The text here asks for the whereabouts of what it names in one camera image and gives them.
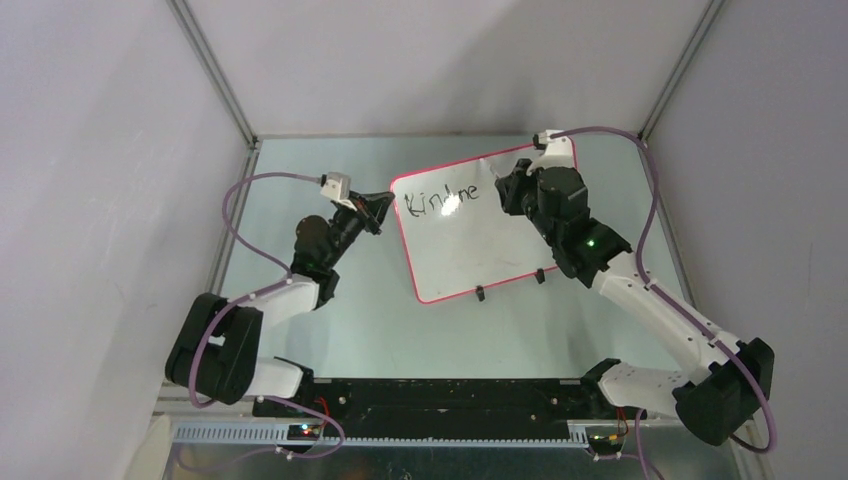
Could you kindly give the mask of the pink framed whiteboard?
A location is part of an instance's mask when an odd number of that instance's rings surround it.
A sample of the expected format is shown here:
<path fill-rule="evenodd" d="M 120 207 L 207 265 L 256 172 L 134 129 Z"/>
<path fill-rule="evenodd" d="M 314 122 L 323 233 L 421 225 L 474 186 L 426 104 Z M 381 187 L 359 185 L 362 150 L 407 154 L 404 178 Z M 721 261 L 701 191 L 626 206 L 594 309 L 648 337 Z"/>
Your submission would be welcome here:
<path fill-rule="evenodd" d="M 422 304 L 474 294 L 556 265 L 550 247 L 523 216 L 503 212 L 494 166 L 508 175 L 524 144 L 394 178 L 395 215 L 415 296 Z"/>

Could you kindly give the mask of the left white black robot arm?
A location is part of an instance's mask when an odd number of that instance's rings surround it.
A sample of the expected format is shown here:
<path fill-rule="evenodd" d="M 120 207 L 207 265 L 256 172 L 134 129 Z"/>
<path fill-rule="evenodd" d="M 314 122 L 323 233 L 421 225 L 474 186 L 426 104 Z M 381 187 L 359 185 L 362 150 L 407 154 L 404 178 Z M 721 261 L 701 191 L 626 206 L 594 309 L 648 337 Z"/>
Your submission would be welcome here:
<path fill-rule="evenodd" d="M 306 368 L 260 356 L 261 337 L 333 298 L 340 280 L 336 264 L 361 233 L 380 234 L 394 200 L 389 191 L 353 192 L 335 203 L 332 217 L 310 215 L 297 224 L 290 273 L 281 281 L 233 300 L 197 296 L 166 361 L 166 380 L 226 405 L 277 397 L 292 416 L 311 412 L 316 390 L 303 381 Z"/>

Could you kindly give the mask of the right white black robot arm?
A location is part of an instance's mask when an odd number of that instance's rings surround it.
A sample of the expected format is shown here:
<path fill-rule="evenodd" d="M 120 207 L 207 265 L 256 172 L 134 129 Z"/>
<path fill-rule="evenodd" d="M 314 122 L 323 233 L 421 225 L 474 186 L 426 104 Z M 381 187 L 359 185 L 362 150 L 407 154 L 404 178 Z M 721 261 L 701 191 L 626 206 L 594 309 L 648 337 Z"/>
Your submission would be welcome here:
<path fill-rule="evenodd" d="M 678 370 L 607 359 L 587 372 L 585 411 L 606 418 L 619 407 L 678 419 L 696 438 L 720 446 L 768 404 L 775 353 L 743 341 L 650 279 L 631 245 L 593 218 L 588 188 L 572 167 L 533 167 L 521 159 L 495 182 L 502 210 L 527 218 L 570 279 L 632 315 L 671 355 Z"/>

